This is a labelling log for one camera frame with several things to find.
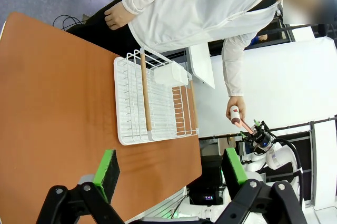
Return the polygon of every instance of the rack wire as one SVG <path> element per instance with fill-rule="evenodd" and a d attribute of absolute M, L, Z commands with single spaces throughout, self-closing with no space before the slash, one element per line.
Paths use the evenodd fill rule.
<path fill-rule="evenodd" d="M 123 145 L 199 133 L 192 75 L 186 72 L 189 86 L 171 88 L 154 81 L 154 69 L 169 63 L 172 61 L 145 47 L 115 59 L 117 128 Z"/>

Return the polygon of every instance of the white shirt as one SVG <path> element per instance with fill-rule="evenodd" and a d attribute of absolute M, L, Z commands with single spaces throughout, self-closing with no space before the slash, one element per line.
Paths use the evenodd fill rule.
<path fill-rule="evenodd" d="M 243 96 L 243 50 L 274 17 L 277 3 L 247 12 L 262 0 L 123 0 L 137 14 L 128 25 L 140 46 L 166 52 L 224 40 L 224 78 L 229 96 Z"/>

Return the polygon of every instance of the black pants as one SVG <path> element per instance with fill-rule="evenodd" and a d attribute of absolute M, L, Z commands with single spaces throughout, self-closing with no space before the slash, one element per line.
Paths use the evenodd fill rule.
<path fill-rule="evenodd" d="M 84 25 L 74 25 L 69 28 L 67 32 L 122 57 L 126 57 L 127 53 L 140 48 L 128 25 L 113 31 L 109 29 L 104 20 L 104 12 L 121 1 L 122 0 L 113 1 L 89 18 Z"/>

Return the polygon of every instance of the brown table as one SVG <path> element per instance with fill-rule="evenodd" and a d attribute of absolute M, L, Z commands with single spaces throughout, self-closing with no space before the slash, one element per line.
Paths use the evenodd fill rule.
<path fill-rule="evenodd" d="M 201 175 L 197 136 L 123 146 L 117 138 L 117 55 L 20 13 L 0 40 L 0 217 L 35 223 L 51 186 L 73 188 L 115 148 L 112 205 L 127 220 Z M 82 217 L 80 223 L 92 223 Z"/>

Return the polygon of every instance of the white backdrop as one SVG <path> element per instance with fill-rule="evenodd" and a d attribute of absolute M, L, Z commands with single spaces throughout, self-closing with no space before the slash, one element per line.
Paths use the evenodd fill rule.
<path fill-rule="evenodd" d="M 215 90 L 194 80 L 199 137 L 238 133 L 225 117 L 228 94 L 220 56 L 212 57 Z M 337 114 L 337 50 L 330 38 L 245 51 L 246 122 L 278 128 Z"/>

